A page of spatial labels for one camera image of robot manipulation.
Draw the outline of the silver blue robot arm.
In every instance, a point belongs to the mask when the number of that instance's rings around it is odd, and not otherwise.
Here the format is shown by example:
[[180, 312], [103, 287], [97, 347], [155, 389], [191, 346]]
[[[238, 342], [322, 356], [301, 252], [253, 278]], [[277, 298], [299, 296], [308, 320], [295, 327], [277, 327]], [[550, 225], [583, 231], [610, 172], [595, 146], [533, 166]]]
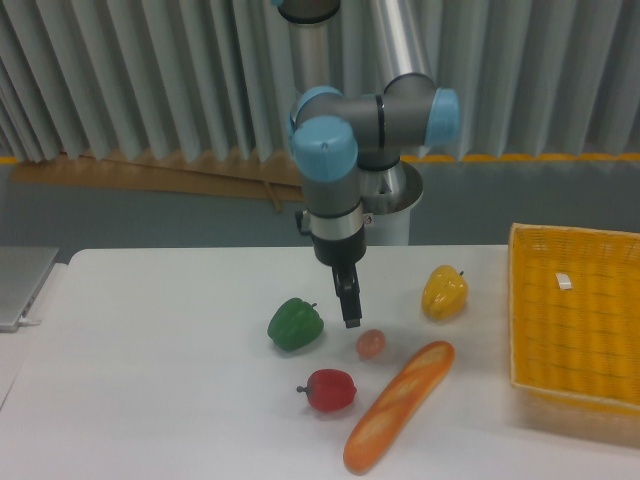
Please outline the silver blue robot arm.
[[330, 73], [330, 30], [339, 1], [277, 1], [291, 34], [298, 100], [286, 121], [302, 177], [301, 234], [330, 267], [346, 327], [362, 319], [356, 264], [366, 251], [365, 217], [407, 213], [423, 184], [400, 164], [407, 147], [453, 143], [461, 109], [456, 92], [437, 86], [409, 1], [373, 1], [367, 10], [383, 90], [349, 97]]

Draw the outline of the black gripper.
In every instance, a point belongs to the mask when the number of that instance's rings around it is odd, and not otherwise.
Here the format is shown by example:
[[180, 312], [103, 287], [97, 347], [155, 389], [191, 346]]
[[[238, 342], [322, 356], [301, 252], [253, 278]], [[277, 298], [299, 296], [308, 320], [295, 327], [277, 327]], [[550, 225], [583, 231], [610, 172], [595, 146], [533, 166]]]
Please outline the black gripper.
[[360, 287], [356, 266], [352, 264], [357, 263], [365, 255], [365, 232], [358, 231], [348, 238], [339, 240], [326, 240], [313, 235], [312, 243], [316, 258], [322, 264], [350, 265], [348, 268], [333, 268], [332, 274], [345, 326], [359, 327], [362, 319]]

